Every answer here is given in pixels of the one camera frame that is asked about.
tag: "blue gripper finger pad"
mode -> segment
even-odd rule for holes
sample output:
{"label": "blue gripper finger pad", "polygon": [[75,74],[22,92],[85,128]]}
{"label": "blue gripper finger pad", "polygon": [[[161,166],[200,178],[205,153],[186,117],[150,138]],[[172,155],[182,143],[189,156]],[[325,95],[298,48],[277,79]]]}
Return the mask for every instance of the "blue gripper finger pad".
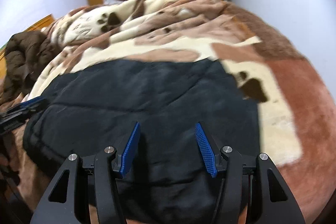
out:
{"label": "blue gripper finger pad", "polygon": [[137,122],[134,130],[128,140],[124,153],[122,154],[122,162],[120,168],[120,174],[124,177],[131,169],[135,152],[137,151],[138,142],[140,139],[140,124]]}
{"label": "blue gripper finger pad", "polygon": [[42,98],[41,96],[35,97],[35,98],[33,98],[33,99],[29,100],[29,101],[22,102],[20,104],[20,106],[21,107],[25,107],[25,106],[30,105],[30,104],[35,104],[36,102],[38,102],[39,100],[41,100],[41,98]]}
{"label": "blue gripper finger pad", "polygon": [[199,146],[199,150],[201,151],[203,161],[208,173],[214,178],[217,176],[217,169],[215,163],[215,155],[211,149],[209,141],[205,136],[205,133],[200,125],[200,123],[196,124],[195,129],[196,140]]}

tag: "metal screw head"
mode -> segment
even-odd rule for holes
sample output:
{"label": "metal screw head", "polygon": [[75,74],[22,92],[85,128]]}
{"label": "metal screw head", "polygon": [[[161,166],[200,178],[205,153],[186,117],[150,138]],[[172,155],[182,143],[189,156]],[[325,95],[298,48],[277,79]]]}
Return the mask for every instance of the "metal screw head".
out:
{"label": "metal screw head", "polygon": [[231,148],[230,146],[224,146],[224,147],[223,147],[223,151],[224,151],[225,153],[230,153],[230,152],[232,152],[232,148]]}
{"label": "metal screw head", "polygon": [[104,149],[105,153],[112,153],[114,151],[114,148],[112,146],[108,146]]}
{"label": "metal screw head", "polygon": [[267,159],[268,159],[268,156],[267,156],[267,154],[265,154],[265,153],[261,153],[261,154],[259,155],[259,157],[260,157],[262,160],[267,160]]}
{"label": "metal screw head", "polygon": [[68,159],[69,160],[75,160],[76,158],[77,158],[76,154],[71,154]]}

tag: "wooden headboard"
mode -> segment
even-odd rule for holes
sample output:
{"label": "wooden headboard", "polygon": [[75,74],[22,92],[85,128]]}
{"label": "wooden headboard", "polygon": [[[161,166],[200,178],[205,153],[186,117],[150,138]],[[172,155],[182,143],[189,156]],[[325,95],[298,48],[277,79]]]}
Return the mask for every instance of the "wooden headboard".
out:
{"label": "wooden headboard", "polygon": [[[25,31],[34,31],[34,30],[41,30],[43,27],[48,27],[54,18],[52,15],[48,15],[45,18],[42,18],[32,26],[30,26]],[[5,48],[0,50],[0,79],[6,76],[6,60],[5,60]]]}

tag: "brown down jacket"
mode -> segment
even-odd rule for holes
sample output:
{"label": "brown down jacket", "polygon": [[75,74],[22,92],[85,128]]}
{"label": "brown down jacket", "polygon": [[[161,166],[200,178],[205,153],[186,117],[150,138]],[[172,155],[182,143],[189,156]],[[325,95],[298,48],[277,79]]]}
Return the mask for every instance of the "brown down jacket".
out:
{"label": "brown down jacket", "polygon": [[27,95],[38,76],[60,53],[40,31],[14,34],[5,49],[7,72],[0,93],[0,105],[14,100],[20,93]]}

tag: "bed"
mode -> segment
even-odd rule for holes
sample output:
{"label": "bed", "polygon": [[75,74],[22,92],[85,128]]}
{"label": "bed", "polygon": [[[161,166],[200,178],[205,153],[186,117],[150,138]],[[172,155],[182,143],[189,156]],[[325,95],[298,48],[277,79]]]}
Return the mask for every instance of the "bed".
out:
{"label": "bed", "polygon": [[[63,51],[41,73],[26,100],[55,88],[60,79],[120,59],[152,64],[217,62],[234,79],[244,100],[255,102],[260,151],[277,165],[307,224],[332,196],[336,187],[333,99],[309,61],[256,15],[220,0],[129,0],[82,7],[46,32]],[[33,136],[46,133],[48,126],[44,123],[38,129],[31,123],[13,132],[12,165],[20,171],[18,188],[31,209],[50,178],[31,152],[34,146],[29,139],[28,154],[23,149],[22,138],[25,130],[25,135]]]}

